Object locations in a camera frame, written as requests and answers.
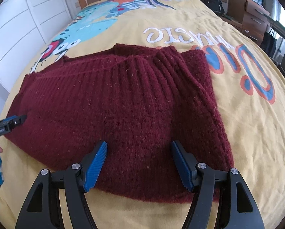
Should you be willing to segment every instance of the window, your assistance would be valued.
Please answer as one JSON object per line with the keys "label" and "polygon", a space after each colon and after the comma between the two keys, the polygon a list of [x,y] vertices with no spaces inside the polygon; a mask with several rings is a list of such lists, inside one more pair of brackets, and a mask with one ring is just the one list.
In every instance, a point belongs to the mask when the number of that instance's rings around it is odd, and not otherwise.
{"label": "window", "polygon": [[[278,10],[278,13],[279,13],[279,22],[280,24],[282,24],[284,27],[285,27],[285,10],[284,8],[282,7],[282,5],[279,4],[279,10]],[[280,35],[277,33],[276,34],[276,37],[275,39],[278,39],[280,37]]]}

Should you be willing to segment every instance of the drawer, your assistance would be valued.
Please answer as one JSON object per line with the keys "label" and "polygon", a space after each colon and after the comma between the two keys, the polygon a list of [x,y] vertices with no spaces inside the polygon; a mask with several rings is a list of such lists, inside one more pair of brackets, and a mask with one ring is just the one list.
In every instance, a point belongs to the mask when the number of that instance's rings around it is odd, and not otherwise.
{"label": "drawer", "polygon": [[263,15],[269,15],[270,13],[265,10],[262,6],[258,5],[257,3],[253,2],[252,0],[246,0],[245,2],[245,11],[250,13],[251,15],[261,19],[262,21],[267,23],[267,18]]}
{"label": "drawer", "polygon": [[267,29],[267,24],[265,22],[247,12],[244,13],[242,25],[243,28],[244,27],[253,28],[254,31],[259,32],[262,35]]}
{"label": "drawer", "polygon": [[259,34],[258,32],[253,31],[251,28],[244,27],[241,33],[247,36],[249,39],[253,40],[256,45],[260,46],[264,36]]}

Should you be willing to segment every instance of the blue gripper pad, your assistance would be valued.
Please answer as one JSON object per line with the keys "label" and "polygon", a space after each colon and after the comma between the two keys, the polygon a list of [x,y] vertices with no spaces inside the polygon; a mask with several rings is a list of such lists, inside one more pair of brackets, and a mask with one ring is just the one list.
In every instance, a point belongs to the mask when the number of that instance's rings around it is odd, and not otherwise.
{"label": "blue gripper pad", "polygon": [[194,188],[194,184],[192,183],[193,181],[192,178],[193,178],[194,173],[192,173],[192,171],[190,170],[183,156],[183,154],[189,154],[189,153],[186,153],[183,147],[182,149],[180,149],[175,141],[171,143],[171,151],[172,151],[172,157],[174,160],[174,164],[177,167],[183,186],[187,188],[189,192],[192,192]]}
{"label": "blue gripper pad", "polygon": [[85,174],[85,183],[83,188],[85,192],[88,192],[91,188],[95,187],[98,176],[104,164],[106,154],[107,154],[107,143],[103,141],[100,147],[96,147],[94,151],[97,151],[92,163],[88,167]]}

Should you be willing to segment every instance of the wooden cabinet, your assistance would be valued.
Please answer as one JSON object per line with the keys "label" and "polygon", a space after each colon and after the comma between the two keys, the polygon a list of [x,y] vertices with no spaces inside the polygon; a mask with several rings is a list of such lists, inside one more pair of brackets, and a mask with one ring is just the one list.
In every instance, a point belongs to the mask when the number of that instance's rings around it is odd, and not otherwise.
{"label": "wooden cabinet", "polygon": [[228,0],[227,15],[239,22],[241,33],[257,45],[261,44],[268,25],[267,18],[263,14],[269,15],[269,12],[252,0]]}

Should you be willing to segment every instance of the printed graphic on bedspread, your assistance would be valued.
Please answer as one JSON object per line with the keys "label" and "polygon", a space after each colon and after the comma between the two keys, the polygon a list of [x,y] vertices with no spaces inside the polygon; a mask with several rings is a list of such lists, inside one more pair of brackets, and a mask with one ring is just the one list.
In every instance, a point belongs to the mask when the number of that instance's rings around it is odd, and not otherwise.
{"label": "printed graphic on bedspread", "polygon": [[154,9],[159,6],[175,9],[164,4],[165,1],[171,0],[108,0],[84,8],[77,18],[48,45],[39,60],[31,68],[30,73],[36,70],[38,63],[50,56],[57,55],[55,61],[58,61],[70,48],[104,32],[117,21],[118,16],[128,11]]}
{"label": "printed graphic on bedspread", "polygon": [[[246,75],[243,75],[240,78],[240,88],[248,95],[253,95],[255,89],[258,95],[270,104],[275,102],[275,90],[271,78],[265,73],[260,63],[244,44],[233,47],[221,35],[213,36],[210,32],[195,34],[190,30],[185,30],[180,27],[175,28],[174,30],[172,27],[161,29],[149,27],[143,31],[143,34],[146,33],[149,33],[146,38],[148,43],[163,41],[164,44],[180,42],[193,44],[191,47],[192,50],[200,49],[205,52],[209,68],[215,74],[222,74],[224,72],[224,65],[220,55],[224,56],[226,62],[235,74],[240,73],[240,64],[242,64]],[[169,41],[164,41],[164,36],[169,37]],[[263,83],[266,83],[267,85],[266,87],[263,87],[257,78],[254,77],[252,68],[257,69],[260,72],[264,79]]]}

